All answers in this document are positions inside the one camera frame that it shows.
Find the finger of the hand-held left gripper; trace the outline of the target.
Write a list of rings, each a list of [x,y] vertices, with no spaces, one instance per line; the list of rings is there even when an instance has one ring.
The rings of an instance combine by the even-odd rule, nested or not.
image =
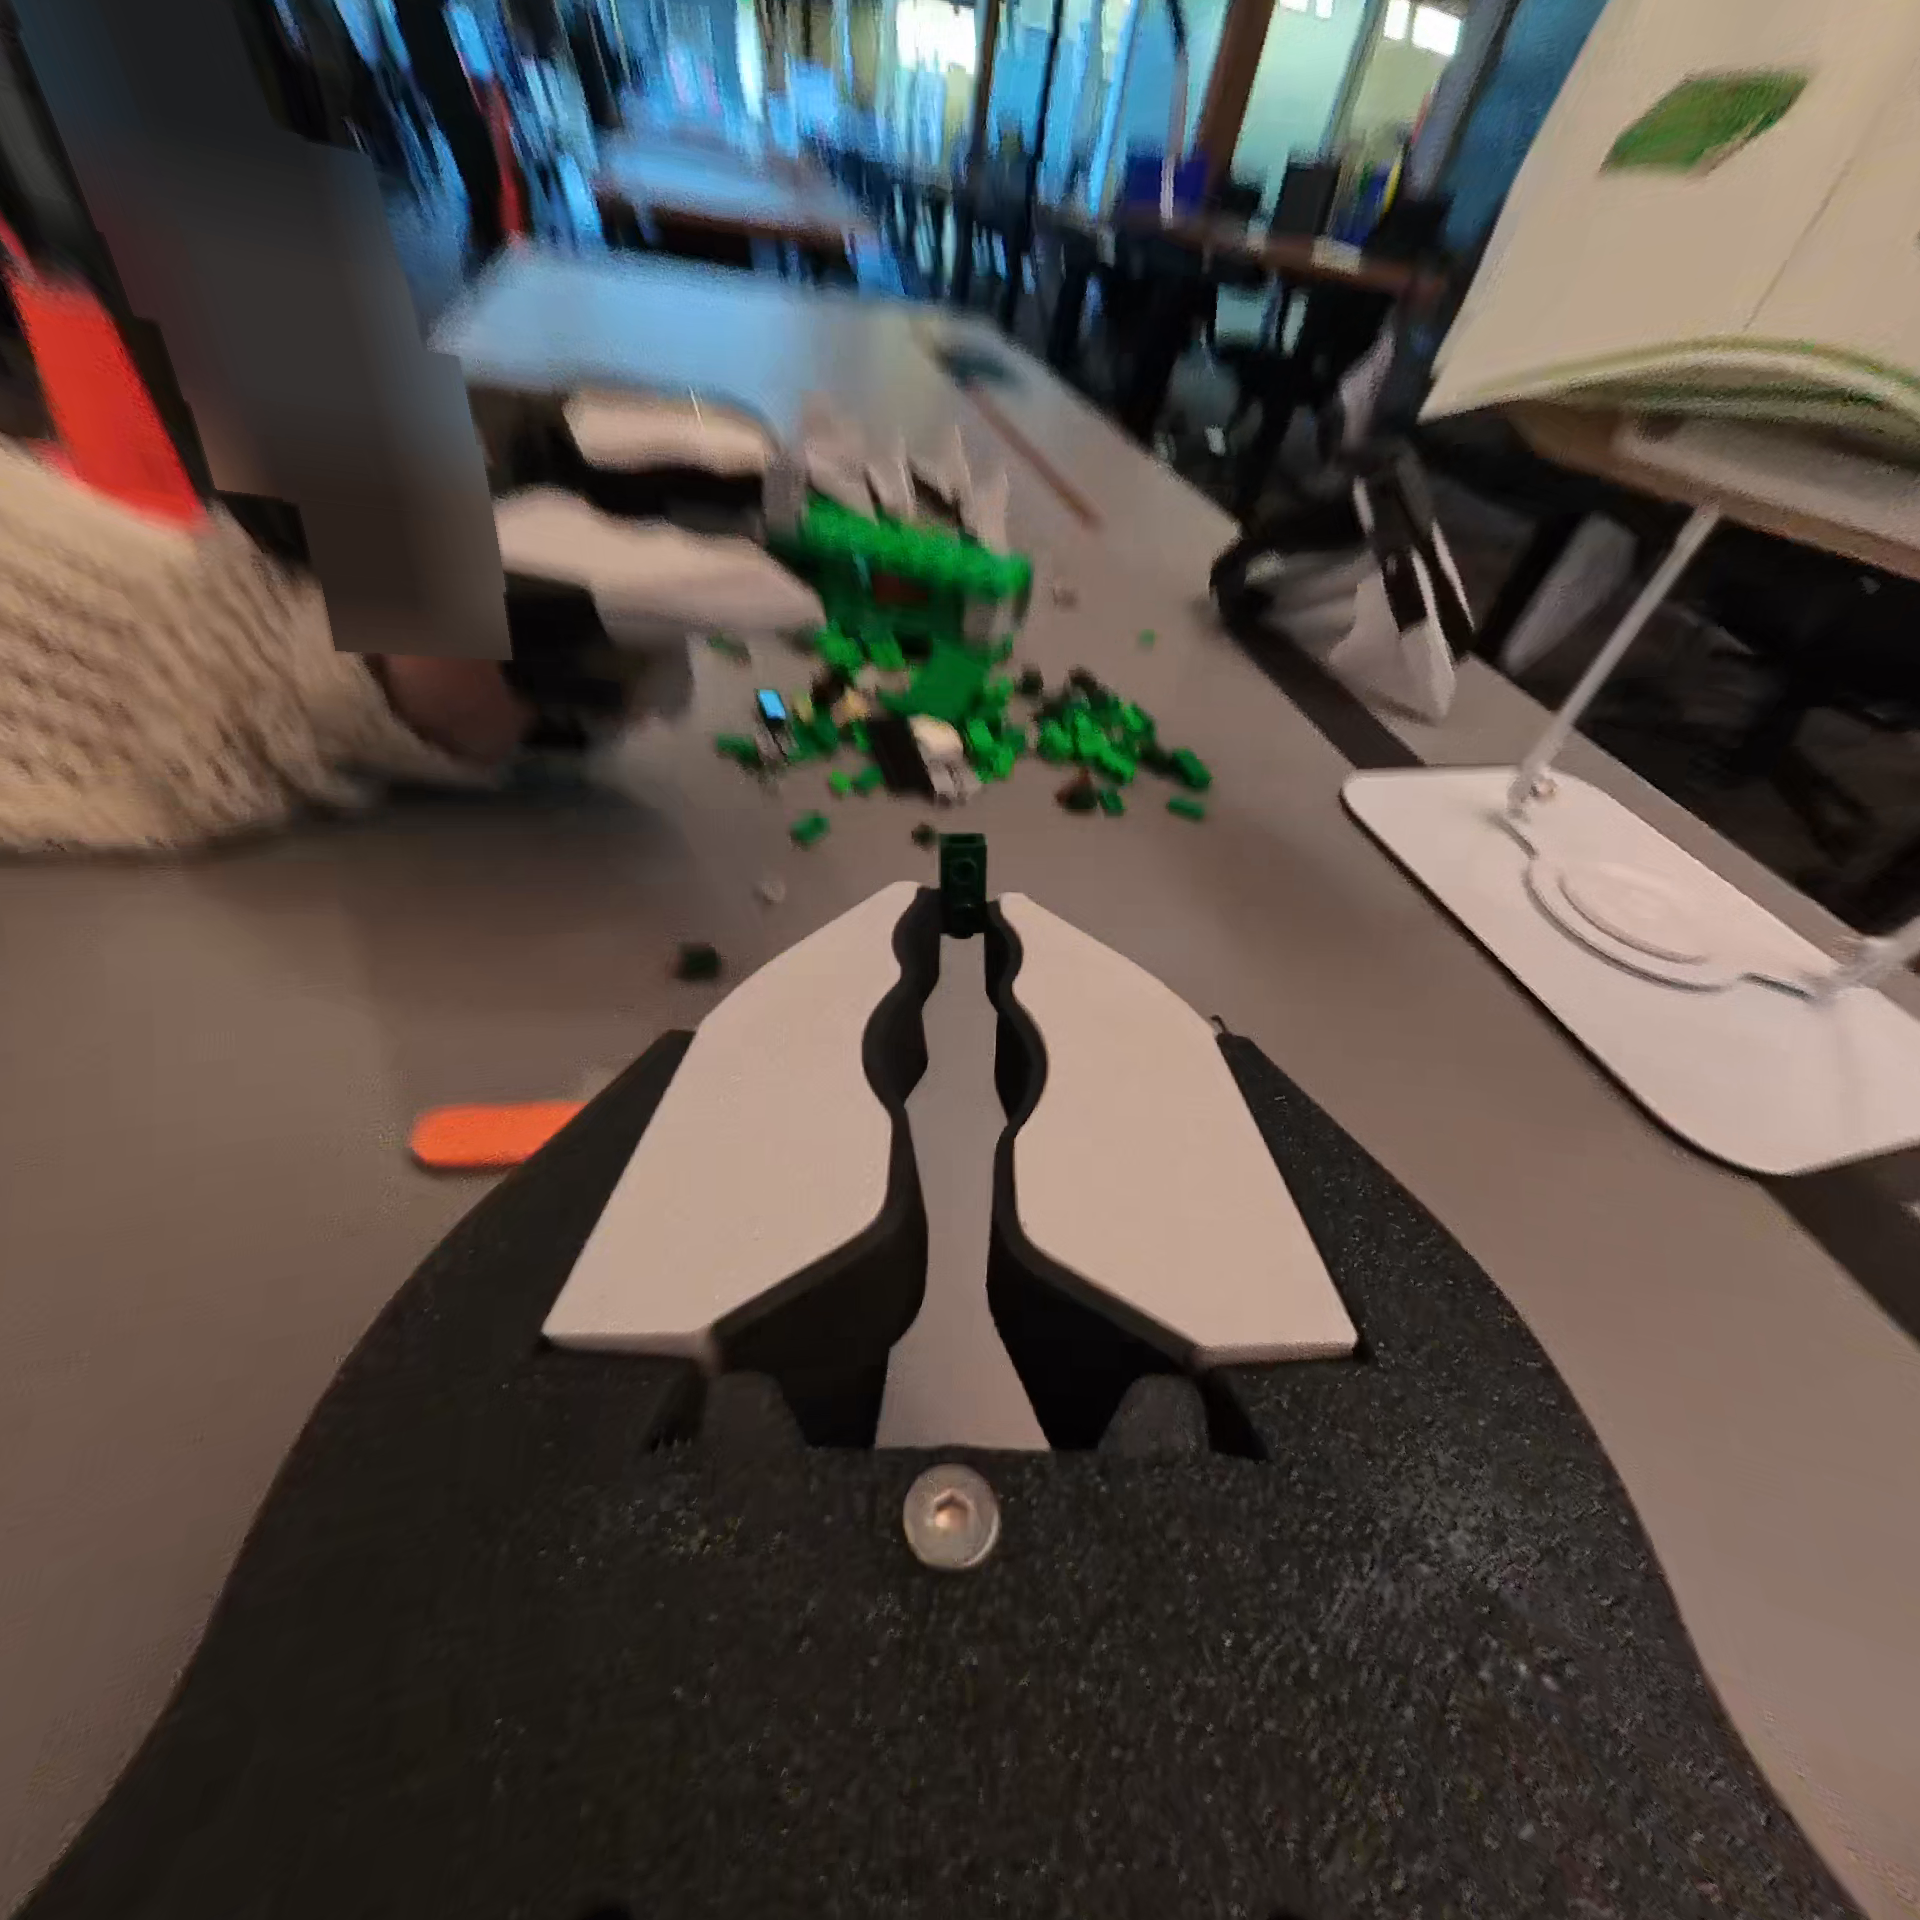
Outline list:
[[[750,416],[670,395],[570,395],[563,425],[579,457],[609,474],[699,471],[761,482],[780,441]]]
[[[585,595],[610,627],[794,636],[828,625],[821,592],[757,539],[624,520],[576,494],[495,504],[511,588]]]

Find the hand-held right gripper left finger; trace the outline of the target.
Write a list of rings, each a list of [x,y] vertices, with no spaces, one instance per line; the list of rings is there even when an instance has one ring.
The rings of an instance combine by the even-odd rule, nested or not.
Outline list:
[[[687,1038],[544,1340],[780,1386],[812,1447],[874,1447],[926,1308],[908,1099],[928,1069],[930,893],[893,883]]]

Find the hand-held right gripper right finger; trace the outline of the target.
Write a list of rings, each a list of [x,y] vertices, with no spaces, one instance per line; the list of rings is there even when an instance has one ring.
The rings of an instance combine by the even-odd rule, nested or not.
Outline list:
[[[1004,1131],[985,1303],[1046,1447],[1096,1447],[1140,1382],[1255,1447],[1228,1374],[1363,1358],[1225,1035],[1137,962],[1010,893],[983,934]]]

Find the green lego assembly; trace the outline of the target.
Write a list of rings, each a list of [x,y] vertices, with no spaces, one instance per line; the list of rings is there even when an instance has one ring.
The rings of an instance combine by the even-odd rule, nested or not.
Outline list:
[[[767,549],[824,605],[812,632],[812,704],[951,724],[1010,704],[1005,659],[1029,615],[1034,566],[947,524],[861,518],[811,497],[767,524]]]

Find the person's left forearm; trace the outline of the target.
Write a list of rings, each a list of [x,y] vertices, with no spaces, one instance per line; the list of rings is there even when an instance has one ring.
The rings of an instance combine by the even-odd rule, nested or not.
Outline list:
[[[169,528],[4,441],[4,860],[195,857],[514,766],[434,753],[365,659],[231,518]]]

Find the pile of green lego bricks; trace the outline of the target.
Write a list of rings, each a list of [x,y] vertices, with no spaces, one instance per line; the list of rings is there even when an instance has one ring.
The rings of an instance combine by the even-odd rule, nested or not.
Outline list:
[[[840,627],[812,634],[812,663],[803,692],[757,685],[717,758],[766,783],[812,768],[832,799],[965,808],[1034,768],[1063,812],[1116,820],[1155,783],[1174,820],[1213,816],[1213,766],[1087,671],[1050,681],[1010,639],[908,648]]]

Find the person's left hand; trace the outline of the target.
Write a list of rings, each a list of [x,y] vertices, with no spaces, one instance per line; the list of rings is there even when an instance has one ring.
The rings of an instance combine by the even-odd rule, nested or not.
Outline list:
[[[511,761],[536,729],[501,659],[370,657],[365,666],[405,729],[468,766]]]

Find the orange brick separator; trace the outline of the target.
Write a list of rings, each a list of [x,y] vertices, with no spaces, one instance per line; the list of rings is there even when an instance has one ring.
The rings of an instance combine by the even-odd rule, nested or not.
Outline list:
[[[407,1155],[428,1174],[502,1174],[529,1163],[585,1114],[585,1102],[464,1102],[426,1112]]]

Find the white book stand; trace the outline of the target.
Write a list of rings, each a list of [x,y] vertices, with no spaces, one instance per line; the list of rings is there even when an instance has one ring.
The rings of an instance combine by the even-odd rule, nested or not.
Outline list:
[[[1753,1175],[1918,1146],[1918,1016],[1889,995],[1918,922],[1825,957],[1599,786],[1555,772],[1580,716],[1718,525],[1918,582],[1918,474],[1740,427],[1708,465],[1569,402],[1525,445],[1690,508],[1672,549],[1515,768],[1358,772],[1341,808],[1672,1138]]]

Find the red object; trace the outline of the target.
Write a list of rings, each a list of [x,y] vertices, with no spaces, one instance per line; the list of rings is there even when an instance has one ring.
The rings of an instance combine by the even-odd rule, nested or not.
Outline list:
[[[4,279],[64,471],[79,488],[159,525],[203,528],[203,497],[92,286],[65,267],[38,267],[9,221],[4,221]]]

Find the black and white object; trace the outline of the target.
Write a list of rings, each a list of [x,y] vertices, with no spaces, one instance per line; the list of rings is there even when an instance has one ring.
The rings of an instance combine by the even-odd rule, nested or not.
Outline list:
[[[1225,625],[1288,639],[1363,705],[1438,724],[1475,618],[1413,445],[1377,430],[1396,359],[1397,328],[1381,323],[1215,555],[1209,595]]]

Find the wooden pillar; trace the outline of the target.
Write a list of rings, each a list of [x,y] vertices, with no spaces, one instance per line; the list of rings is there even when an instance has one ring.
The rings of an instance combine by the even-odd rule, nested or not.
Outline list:
[[[1278,4],[1225,4],[1218,47],[1206,76],[1192,154],[1201,154],[1213,181],[1225,181],[1248,120],[1263,44]]]

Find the open instruction booklet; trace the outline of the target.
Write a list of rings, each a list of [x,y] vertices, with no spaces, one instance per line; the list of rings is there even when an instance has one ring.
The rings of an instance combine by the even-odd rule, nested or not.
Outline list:
[[[1608,4],[1438,350],[1518,402],[1918,447],[1918,4]]]

